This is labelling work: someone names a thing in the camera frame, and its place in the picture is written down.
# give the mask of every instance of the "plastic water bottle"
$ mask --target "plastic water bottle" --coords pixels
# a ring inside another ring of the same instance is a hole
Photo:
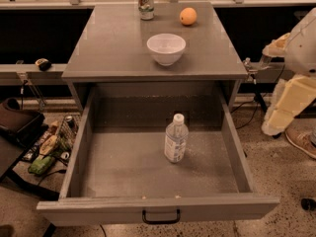
[[[166,128],[165,137],[165,155],[170,162],[177,163],[184,158],[188,135],[185,117],[175,114],[173,122]]]

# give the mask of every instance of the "speckled floor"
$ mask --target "speckled floor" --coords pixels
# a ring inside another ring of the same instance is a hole
[[[236,127],[249,120],[254,108],[239,109],[233,113]],[[46,115],[46,122],[62,119],[64,113]],[[140,236],[316,236],[316,212],[301,208],[302,198],[316,197],[316,161],[289,144],[284,134],[274,139],[261,132],[263,113],[257,110],[253,120],[238,129],[247,161],[257,191],[260,195],[280,198],[280,204],[260,220],[216,221],[178,223],[174,225],[149,226],[146,224],[104,225],[108,237]],[[296,119],[292,124],[299,130],[310,130],[316,125],[315,118]],[[40,179],[27,173],[29,164],[21,162],[15,171],[27,181],[36,184]],[[64,168],[57,163],[53,169]],[[62,174],[46,178],[41,185],[58,191]],[[42,236],[49,222],[37,213],[39,202],[18,191],[8,189],[6,180],[0,186],[0,236]],[[60,227],[53,236],[105,236],[99,225],[82,227]]]

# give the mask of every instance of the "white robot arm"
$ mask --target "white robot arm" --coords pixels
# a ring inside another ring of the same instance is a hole
[[[316,8],[312,9],[291,31],[267,45],[260,62],[268,67],[272,57],[284,57],[285,67],[295,76],[276,84],[262,131],[277,135],[289,126],[316,98]]]

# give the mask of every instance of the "bottle label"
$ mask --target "bottle label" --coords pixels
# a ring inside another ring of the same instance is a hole
[[[171,162],[179,162],[185,154],[187,140],[185,138],[177,141],[166,135],[165,155]]]

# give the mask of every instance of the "black bag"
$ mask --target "black bag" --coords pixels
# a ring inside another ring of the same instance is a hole
[[[0,134],[20,146],[35,141],[44,119],[38,111],[20,110],[16,99],[9,98],[0,104]]]

